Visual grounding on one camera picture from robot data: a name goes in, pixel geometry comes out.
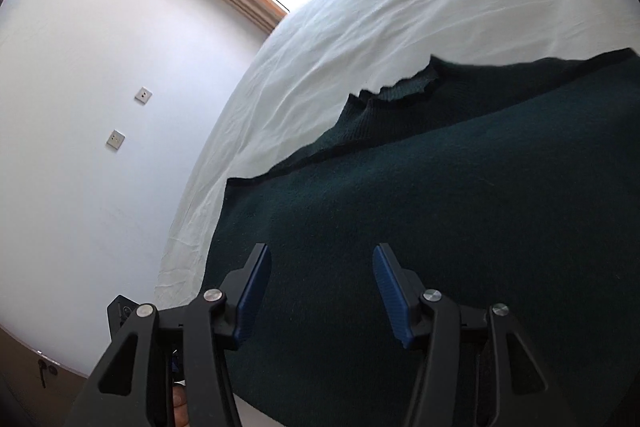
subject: electrical outlet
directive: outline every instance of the electrical outlet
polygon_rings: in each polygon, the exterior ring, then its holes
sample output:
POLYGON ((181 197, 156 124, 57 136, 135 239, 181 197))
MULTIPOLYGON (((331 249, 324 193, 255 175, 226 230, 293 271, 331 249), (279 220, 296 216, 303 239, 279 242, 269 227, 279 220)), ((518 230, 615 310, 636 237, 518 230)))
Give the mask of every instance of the electrical outlet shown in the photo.
POLYGON ((114 130, 111 133, 111 136, 109 137, 109 139, 107 140, 107 145, 109 145, 110 147, 113 147, 117 151, 122 145, 122 142, 124 142, 124 134, 114 130))
POLYGON ((136 95, 136 100, 140 100, 140 102, 145 104, 151 98, 152 94, 153 93, 148 89, 146 89, 146 87, 143 87, 138 91, 138 94, 136 95))

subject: bed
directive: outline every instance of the bed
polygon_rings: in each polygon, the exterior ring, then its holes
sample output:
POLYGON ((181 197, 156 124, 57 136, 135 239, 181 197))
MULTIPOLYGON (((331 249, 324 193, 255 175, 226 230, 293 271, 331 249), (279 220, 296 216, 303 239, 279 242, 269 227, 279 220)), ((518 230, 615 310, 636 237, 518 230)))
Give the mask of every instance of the bed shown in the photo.
POLYGON ((507 64, 625 47, 640 50, 638 0, 312 0, 272 33, 207 140, 170 231, 156 303, 197 295, 226 179, 266 172, 313 142, 349 93, 412 76, 431 54, 507 64))

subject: hand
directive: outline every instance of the hand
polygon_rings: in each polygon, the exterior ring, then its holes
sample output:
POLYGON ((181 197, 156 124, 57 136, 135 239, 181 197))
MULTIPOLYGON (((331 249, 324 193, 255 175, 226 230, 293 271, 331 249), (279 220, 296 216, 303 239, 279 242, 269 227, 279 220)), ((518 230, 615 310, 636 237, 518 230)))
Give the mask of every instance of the hand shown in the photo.
POLYGON ((174 418, 175 427, 189 427, 189 413, 187 413, 187 394, 184 387, 174 385, 174 418))

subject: white wall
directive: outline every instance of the white wall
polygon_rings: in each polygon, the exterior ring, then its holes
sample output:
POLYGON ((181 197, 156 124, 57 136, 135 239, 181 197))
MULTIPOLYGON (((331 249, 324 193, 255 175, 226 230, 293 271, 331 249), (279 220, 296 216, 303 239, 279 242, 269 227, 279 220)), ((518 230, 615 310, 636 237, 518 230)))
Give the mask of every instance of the white wall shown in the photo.
POLYGON ((152 299, 191 169, 264 38, 220 0, 0 7, 3 326, 91 371, 111 299, 152 299))

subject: blue gripper pad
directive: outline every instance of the blue gripper pad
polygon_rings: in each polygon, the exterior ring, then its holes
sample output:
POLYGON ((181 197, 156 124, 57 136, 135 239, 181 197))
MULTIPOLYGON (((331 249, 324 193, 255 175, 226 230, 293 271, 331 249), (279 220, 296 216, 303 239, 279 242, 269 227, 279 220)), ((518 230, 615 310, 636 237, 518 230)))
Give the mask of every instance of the blue gripper pad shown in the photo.
MULTIPOLYGON (((258 309, 260 309, 260 304, 271 276, 271 251, 267 245, 260 245, 260 247, 262 249, 248 277, 236 310, 236 328, 234 329, 233 339, 238 347, 251 336, 255 317, 258 314, 258 309)), ((249 256, 244 269, 251 269, 250 264, 254 263, 253 257, 254 252, 249 256)))
POLYGON ((411 330, 411 308, 402 294, 394 271, 381 247, 376 247, 373 251, 373 275, 385 304, 394 336, 402 342, 405 349, 409 349, 415 340, 411 330))

